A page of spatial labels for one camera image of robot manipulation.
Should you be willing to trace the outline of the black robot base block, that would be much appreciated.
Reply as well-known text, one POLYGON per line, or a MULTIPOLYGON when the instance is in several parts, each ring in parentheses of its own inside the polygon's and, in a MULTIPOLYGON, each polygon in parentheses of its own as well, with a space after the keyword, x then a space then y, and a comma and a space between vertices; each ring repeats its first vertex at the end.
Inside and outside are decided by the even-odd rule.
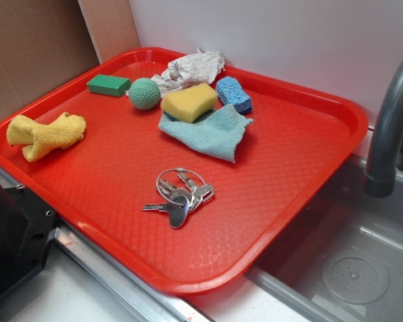
POLYGON ((0 301, 44 269, 56 222, 29 188, 0 185, 0 301))

